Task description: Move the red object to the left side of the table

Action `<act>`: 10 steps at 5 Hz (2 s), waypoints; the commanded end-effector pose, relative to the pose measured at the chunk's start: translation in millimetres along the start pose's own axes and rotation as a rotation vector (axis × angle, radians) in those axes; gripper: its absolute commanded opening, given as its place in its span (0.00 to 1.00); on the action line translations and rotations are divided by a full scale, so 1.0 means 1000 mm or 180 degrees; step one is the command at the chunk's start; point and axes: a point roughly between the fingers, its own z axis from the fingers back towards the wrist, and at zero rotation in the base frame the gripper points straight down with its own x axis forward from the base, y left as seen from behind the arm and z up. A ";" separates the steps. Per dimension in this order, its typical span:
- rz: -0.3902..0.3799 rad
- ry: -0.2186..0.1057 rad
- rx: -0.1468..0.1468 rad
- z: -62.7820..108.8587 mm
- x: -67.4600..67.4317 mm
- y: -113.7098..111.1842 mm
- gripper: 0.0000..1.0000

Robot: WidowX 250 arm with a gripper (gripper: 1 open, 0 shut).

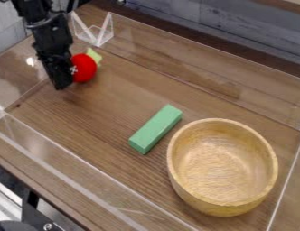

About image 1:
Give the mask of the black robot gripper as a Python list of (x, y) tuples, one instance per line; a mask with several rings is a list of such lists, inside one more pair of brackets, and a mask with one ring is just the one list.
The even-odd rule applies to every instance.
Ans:
[(34, 37), (32, 47), (43, 61), (44, 70), (56, 90), (72, 84), (70, 45), (72, 36), (67, 16), (52, 9), (52, 0), (11, 0), (18, 15)]

